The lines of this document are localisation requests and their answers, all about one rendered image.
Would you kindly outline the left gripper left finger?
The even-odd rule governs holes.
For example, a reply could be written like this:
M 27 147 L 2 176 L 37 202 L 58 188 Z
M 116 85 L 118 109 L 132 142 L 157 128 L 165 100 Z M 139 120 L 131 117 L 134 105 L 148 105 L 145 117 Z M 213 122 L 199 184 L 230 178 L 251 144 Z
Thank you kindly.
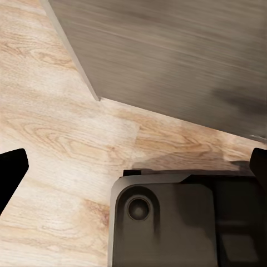
M 0 154 L 0 214 L 29 169 L 24 148 Z

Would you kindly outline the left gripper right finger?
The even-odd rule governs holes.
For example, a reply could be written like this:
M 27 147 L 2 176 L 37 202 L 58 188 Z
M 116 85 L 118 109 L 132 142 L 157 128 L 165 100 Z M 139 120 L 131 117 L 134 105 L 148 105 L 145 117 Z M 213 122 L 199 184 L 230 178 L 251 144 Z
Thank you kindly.
M 267 150 L 254 148 L 249 168 L 267 192 Z

